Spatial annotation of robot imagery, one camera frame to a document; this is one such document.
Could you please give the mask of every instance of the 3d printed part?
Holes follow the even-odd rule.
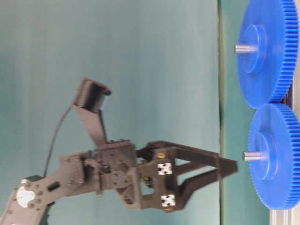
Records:
[[[284,104],[255,113],[243,153],[261,201],[272,210],[291,209],[300,199],[300,124]]]
[[[279,103],[287,93],[298,55],[299,26],[294,0],[250,0],[240,28],[240,88],[257,109]]]

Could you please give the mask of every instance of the gear teeth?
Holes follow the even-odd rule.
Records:
[[[297,64],[299,20],[294,0],[280,0],[285,20],[285,53],[280,75],[271,94],[270,103],[278,103],[289,90]]]
[[[297,117],[288,106],[284,104],[273,104],[273,105],[277,108],[279,114],[281,115],[282,121],[285,122],[285,127],[288,130],[290,145],[292,149],[292,166],[293,166],[292,180],[291,180],[289,192],[286,196],[286,200],[281,207],[282,209],[290,209],[296,206],[300,200],[300,124],[298,122]],[[255,188],[255,191],[259,196],[259,193],[253,181],[252,173],[251,173],[251,180]],[[259,199],[262,201],[264,205],[267,206],[267,204],[261,199],[260,196]]]

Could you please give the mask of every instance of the teal backdrop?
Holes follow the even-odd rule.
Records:
[[[42,174],[57,121],[84,76],[112,89],[109,139],[219,152],[217,11],[214,0],[2,0],[0,210],[21,178]],[[50,171],[59,155],[93,148],[71,113]],[[49,218],[50,225],[219,223],[218,183],[181,212],[127,210],[107,191],[60,199]]]

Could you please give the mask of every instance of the robotic arm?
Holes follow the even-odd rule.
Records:
[[[129,140],[107,141],[100,103],[110,90],[84,78],[72,103],[96,145],[94,151],[83,151],[60,157],[60,167],[51,175],[27,177],[12,191],[0,217],[0,225],[47,224],[48,211],[64,196],[114,189],[129,209],[155,208],[165,212],[182,210],[191,195],[210,183],[237,172],[237,163],[209,152],[170,142],[150,142],[135,150]],[[175,159],[189,163],[176,165]],[[177,176],[213,166],[214,170],[185,180],[180,186]],[[142,195],[140,182],[154,190]]]

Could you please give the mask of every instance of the green wall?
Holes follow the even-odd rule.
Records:
[[[3,0],[0,5],[0,209],[26,176],[42,174],[56,123],[83,76],[108,85],[109,139],[168,140],[219,151],[217,2]],[[75,113],[59,155],[93,149]],[[113,191],[63,198],[49,224],[219,224],[219,185],[185,211],[124,209]]]
[[[248,163],[241,159],[248,149],[248,131],[254,110],[241,95],[237,61],[233,53],[248,0],[219,0],[220,115],[222,156],[238,161],[239,173],[222,182],[222,224],[267,225],[269,210],[253,188]]]

